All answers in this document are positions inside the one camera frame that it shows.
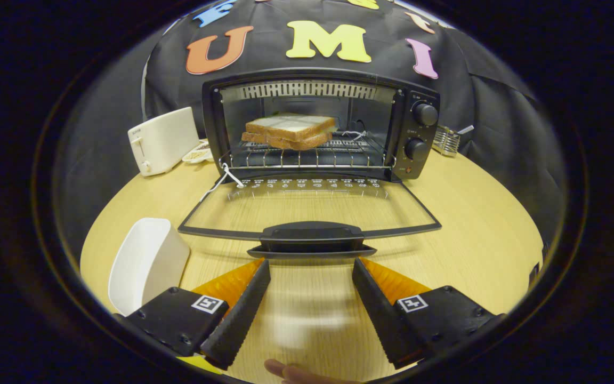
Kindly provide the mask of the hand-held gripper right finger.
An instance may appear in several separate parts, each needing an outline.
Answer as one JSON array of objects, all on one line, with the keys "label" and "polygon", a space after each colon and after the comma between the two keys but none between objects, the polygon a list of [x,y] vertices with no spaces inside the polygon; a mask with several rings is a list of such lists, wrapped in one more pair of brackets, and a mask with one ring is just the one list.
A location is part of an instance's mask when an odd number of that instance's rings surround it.
[{"label": "hand-held gripper right finger", "polygon": [[355,260],[352,280],[395,369],[473,342],[504,318],[455,287],[429,289],[366,258]]}]

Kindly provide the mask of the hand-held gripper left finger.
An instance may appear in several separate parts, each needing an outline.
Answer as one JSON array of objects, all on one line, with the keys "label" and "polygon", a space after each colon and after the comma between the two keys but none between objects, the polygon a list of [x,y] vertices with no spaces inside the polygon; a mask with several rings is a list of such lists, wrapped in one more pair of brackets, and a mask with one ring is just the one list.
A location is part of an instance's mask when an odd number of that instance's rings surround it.
[{"label": "hand-held gripper left finger", "polygon": [[128,330],[178,358],[200,357],[226,370],[234,363],[271,281],[258,259],[185,290],[168,287],[125,318]]}]

